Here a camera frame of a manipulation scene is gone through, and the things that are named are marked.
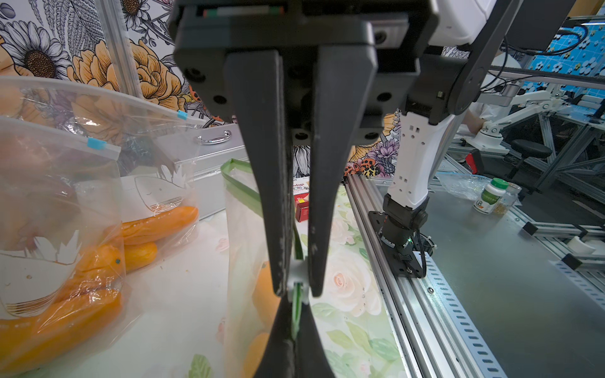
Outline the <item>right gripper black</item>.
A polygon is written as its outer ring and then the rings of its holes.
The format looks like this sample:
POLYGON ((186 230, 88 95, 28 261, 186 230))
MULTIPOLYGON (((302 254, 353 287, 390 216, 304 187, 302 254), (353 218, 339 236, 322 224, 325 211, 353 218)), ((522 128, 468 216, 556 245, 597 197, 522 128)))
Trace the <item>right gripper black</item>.
POLYGON ((261 199, 274 292, 288 290, 292 141, 310 147, 309 283, 323 293, 353 142, 400 108, 438 24, 434 1, 177 1, 174 58, 217 116, 235 117, 261 199))

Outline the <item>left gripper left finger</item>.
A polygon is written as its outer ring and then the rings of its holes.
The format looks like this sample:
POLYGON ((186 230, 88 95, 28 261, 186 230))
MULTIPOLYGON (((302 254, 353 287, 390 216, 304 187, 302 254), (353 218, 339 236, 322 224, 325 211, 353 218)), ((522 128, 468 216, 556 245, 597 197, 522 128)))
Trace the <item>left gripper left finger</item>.
POLYGON ((295 342, 291 335, 292 306, 282 297, 262 360, 254 378, 295 376, 295 342))

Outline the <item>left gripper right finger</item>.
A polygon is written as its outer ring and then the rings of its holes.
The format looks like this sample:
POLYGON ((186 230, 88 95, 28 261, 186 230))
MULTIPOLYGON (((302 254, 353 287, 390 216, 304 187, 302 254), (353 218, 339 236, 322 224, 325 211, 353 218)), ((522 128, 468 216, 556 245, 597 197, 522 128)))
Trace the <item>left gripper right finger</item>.
POLYGON ((302 304, 296 345, 296 377, 334 378, 311 308, 302 304))

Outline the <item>orange mango bottom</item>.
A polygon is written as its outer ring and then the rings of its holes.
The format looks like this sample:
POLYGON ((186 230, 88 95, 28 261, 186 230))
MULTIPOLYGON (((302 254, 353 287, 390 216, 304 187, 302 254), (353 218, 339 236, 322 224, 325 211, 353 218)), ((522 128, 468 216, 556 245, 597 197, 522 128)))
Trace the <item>orange mango bottom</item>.
POLYGON ((267 329, 270 329, 273 326, 275 316, 277 315, 280 297, 274 293, 268 261, 262 263, 253 291, 252 301, 257 310, 259 319, 267 329))

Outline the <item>clear zip-top bag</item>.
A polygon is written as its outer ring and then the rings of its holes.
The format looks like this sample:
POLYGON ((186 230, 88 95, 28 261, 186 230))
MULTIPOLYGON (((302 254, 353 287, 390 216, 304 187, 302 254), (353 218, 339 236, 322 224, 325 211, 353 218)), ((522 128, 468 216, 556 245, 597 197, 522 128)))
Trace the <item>clear zip-top bag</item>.
MULTIPOLYGON (((269 262, 262 205, 251 164, 231 159, 221 167, 225 183, 226 214, 230 243, 227 316, 225 321, 225 375, 254 377, 262 360, 271 329, 259 319, 252 301, 262 263, 269 262)), ((302 304, 309 305, 309 289, 304 277, 307 267, 302 246, 295 242, 284 296, 291 302, 291 335, 296 345, 302 304)))
MULTIPOLYGON (((35 77, 1 78, 1 114, 83 136, 97 146, 120 148, 122 223, 195 204, 187 179, 170 169, 154 141, 203 122, 116 91, 35 77)), ((157 256, 171 255, 195 236, 196 220, 156 243, 157 256)))
POLYGON ((1 321, 122 293, 120 148, 1 119, 1 321))

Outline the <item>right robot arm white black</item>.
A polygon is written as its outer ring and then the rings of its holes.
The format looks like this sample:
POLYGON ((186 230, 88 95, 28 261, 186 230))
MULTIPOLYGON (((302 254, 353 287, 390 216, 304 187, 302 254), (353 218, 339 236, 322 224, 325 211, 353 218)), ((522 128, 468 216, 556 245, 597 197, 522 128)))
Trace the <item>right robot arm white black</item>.
POLYGON ((310 147, 307 275, 323 292, 337 189, 351 149, 402 115, 388 222, 425 221, 446 127, 479 99, 497 50, 544 53, 571 1, 176 1, 178 68, 220 117, 236 118, 255 175, 274 292, 294 243, 293 152, 310 147))

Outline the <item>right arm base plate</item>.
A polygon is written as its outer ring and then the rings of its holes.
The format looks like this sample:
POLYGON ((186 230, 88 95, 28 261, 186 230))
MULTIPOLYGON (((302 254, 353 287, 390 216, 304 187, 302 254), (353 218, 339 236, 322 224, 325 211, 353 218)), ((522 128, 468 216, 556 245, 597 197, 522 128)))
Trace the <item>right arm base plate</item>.
POLYGON ((392 275, 395 278, 424 278, 428 257, 436 249, 432 238, 419 230, 396 225, 386 213, 370 211, 368 216, 392 275))

